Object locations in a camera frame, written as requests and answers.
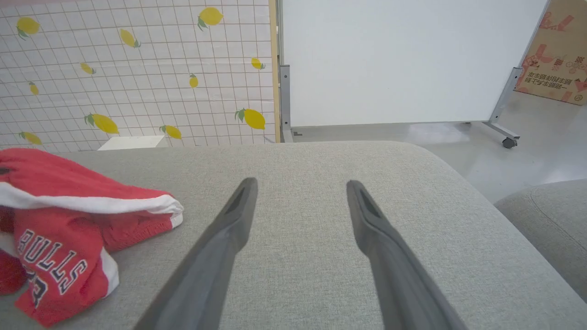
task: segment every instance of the wooden edge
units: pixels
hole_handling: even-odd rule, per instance
[[[271,70],[273,73],[273,107],[275,112],[275,143],[281,142],[281,129],[279,118],[279,76],[277,61],[277,10],[276,0],[269,0],[269,17],[271,18]]]

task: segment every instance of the caster wheel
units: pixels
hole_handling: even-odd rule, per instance
[[[501,142],[501,144],[503,144],[505,148],[511,149],[518,145],[518,141],[506,137],[505,140]]]

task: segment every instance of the gray fabric upholstery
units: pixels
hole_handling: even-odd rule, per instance
[[[585,329],[587,304],[477,190],[406,143],[339,142],[66,154],[123,183],[172,192],[184,222],[113,254],[120,286],[56,329],[128,329],[238,183],[259,194],[222,329],[379,329],[345,184],[360,180],[470,329]],[[3,298],[6,329],[39,328]]]
[[[587,179],[525,189],[495,206],[587,301]]]

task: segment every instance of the white grid tile wall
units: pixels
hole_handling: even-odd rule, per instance
[[[4,7],[0,149],[274,143],[271,68],[268,0]]]

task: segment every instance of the lemon print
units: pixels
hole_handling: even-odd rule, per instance
[[[122,39],[125,44],[131,46],[132,48],[141,47],[141,43],[138,40],[134,40],[133,35],[125,29],[120,29],[120,39]]]
[[[31,142],[32,144],[43,144],[43,143],[41,143],[41,139],[39,139],[39,137],[34,135],[33,133],[20,132],[20,133],[18,133],[18,135],[21,138],[26,139],[28,142]]]
[[[21,17],[16,23],[16,30],[18,31],[18,36],[22,40],[26,40],[25,37],[28,38],[29,35],[39,32],[40,26],[40,24],[30,17]]]
[[[109,134],[119,134],[118,126],[112,121],[112,119],[99,115],[97,113],[91,113],[83,118],[86,124],[90,124],[94,127],[98,127],[102,131]]]
[[[96,73],[96,70],[90,68],[90,66],[85,63],[80,63],[80,66],[82,67],[82,70],[84,70],[86,73],[89,73],[91,75]]]
[[[253,109],[241,109],[241,110],[237,110],[234,113],[234,119],[236,119],[237,116],[241,120],[241,122],[244,118],[245,121],[247,122],[247,124],[254,129],[258,129],[258,130],[265,129],[265,118],[263,117],[262,114],[260,114],[259,111],[256,111]]]
[[[163,125],[163,126],[159,127],[159,130],[162,131],[163,133],[169,134],[169,136],[171,136],[174,139],[181,140],[181,132],[175,126]]]
[[[255,68],[257,70],[265,69],[265,65],[263,63],[261,63],[261,61],[259,59],[252,58],[251,64],[253,65],[253,68]]]
[[[216,8],[208,7],[204,9],[198,16],[198,27],[200,30],[202,30],[202,28],[207,28],[206,24],[216,25],[220,23],[222,17],[224,16]]]
[[[33,93],[33,95],[38,95],[39,88],[35,85],[35,83],[29,82],[29,85],[31,86],[31,93]]]
[[[195,74],[190,73],[190,86],[192,88],[198,87],[198,78],[196,78]]]

